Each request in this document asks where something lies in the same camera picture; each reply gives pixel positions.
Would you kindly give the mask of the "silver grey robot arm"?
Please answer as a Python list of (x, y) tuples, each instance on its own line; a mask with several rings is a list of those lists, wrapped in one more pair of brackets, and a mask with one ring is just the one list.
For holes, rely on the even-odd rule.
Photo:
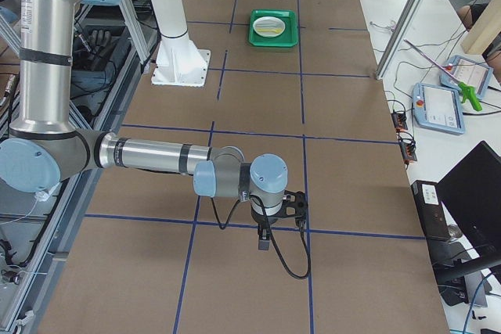
[(249, 202), (259, 249), (273, 246), (271, 226), (287, 212), (287, 165), (280, 157), (264, 154), (246, 163), (232, 146), (121, 138), (70, 123), (72, 37), (81, 1), (21, 0), (20, 113), (1, 144), (2, 180), (21, 192), (38, 192), (94, 168), (190, 175), (198, 196)]

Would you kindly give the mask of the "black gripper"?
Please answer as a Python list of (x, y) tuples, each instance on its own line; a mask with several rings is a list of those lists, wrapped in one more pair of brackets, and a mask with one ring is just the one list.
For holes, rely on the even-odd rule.
[(262, 208), (251, 206), (251, 216), (258, 225), (258, 249), (260, 251), (268, 251), (271, 242), (269, 227), (276, 223), (279, 219), (284, 218), (286, 211), (279, 209), (273, 214), (262, 213)]

